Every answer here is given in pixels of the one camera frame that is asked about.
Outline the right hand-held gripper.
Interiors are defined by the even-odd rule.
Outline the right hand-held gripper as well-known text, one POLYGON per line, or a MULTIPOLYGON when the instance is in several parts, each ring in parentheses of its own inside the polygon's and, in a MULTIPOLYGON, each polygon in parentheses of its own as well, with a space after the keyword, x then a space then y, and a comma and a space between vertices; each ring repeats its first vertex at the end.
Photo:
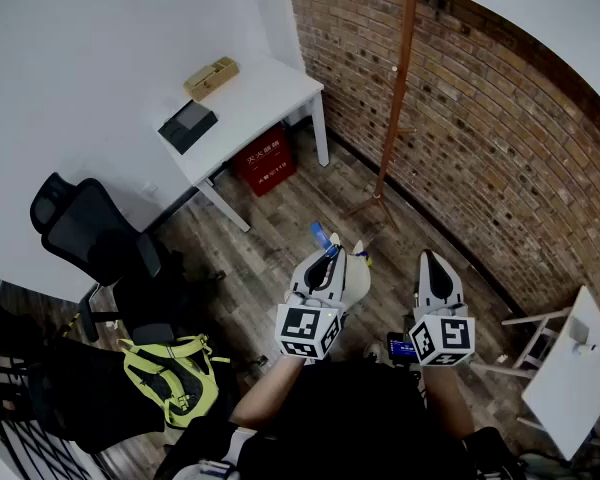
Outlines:
MULTIPOLYGON (((461 279, 451 264, 439 254, 424 250, 419 263, 420 303, 427 303, 430 291, 443 302, 464 300, 461 279)), ((421 366, 454 366, 474 353, 475 319, 469 316, 466 304, 437 309, 416 307, 414 317, 409 337, 421 366)))

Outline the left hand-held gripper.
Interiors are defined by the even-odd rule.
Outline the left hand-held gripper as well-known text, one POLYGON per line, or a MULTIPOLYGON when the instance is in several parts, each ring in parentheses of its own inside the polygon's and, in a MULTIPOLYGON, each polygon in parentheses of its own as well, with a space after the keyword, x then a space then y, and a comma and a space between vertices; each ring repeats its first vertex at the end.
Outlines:
POLYGON ((294 270, 291 290, 277 307, 275 341, 285 356, 324 360, 343 329, 347 254, 339 248, 334 258, 318 250, 294 270), (329 287, 329 299, 314 293, 329 287))

